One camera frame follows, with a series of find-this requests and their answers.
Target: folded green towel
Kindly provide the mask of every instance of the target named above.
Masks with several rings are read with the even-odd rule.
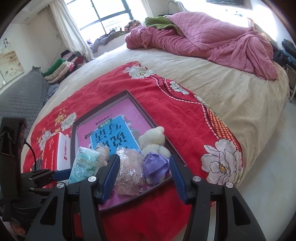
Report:
[[[64,62],[65,62],[64,59],[59,58],[59,59],[54,63],[54,65],[51,66],[51,67],[47,70],[47,72],[45,72],[45,73],[42,74],[43,77],[51,75],[51,74],[52,74],[53,72],[55,72],[56,69],[57,69],[62,63],[64,63]]]
[[[170,20],[168,20],[165,17],[147,17],[145,18],[145,25],[147,27],[152,27],[159,30],[164,28],[175,28],[177,31],[180,31],[180,29],[175,24],[173,24]]]

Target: red and white box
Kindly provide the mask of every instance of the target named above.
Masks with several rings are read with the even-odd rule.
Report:
[[[61,171],[70,168],[70,138],[58,132],[45,143],[42,169]],[[44,188],[53,188],[56,183],[54,181]]]

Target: screw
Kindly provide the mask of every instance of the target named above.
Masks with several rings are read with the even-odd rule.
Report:
[[[94,182],[95,180],[96,180],[95,176],[91,176],[91,177],[88,178],[88,181],[91,182],[91,183]]]
[[[199,176],[194,176],[193,178],[192,178],[195,182],[200,182],[202,179],[201,179],[201,177],[199,177]]]
[[[225,186],[228,187],[228,188],[233,188],[233,184],[231,182],[227,182],[225,184]]]
[[[58,183],[58,184],[57,184],[57,188],[63,188],[64,186],[65,186],[64,183]]]

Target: gray quilted cover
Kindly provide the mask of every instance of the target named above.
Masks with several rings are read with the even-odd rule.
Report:
[[[25,130],[25,138],[27,138],[43,107],[49,86],[40,68],[33,66],[29,73],[0,95],[0,124],[3,117],[26,118],[28,128]]]

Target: pink blanket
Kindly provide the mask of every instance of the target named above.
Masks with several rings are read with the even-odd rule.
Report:
[[[157,30],[139,26],[126,36],[129,49],[160,48],[173,54],[207,58],[217,64],[275,80],[273,51],[265,37],[253,29],[222,22],[202,12],[180,12],[168,19],[174,28]]]

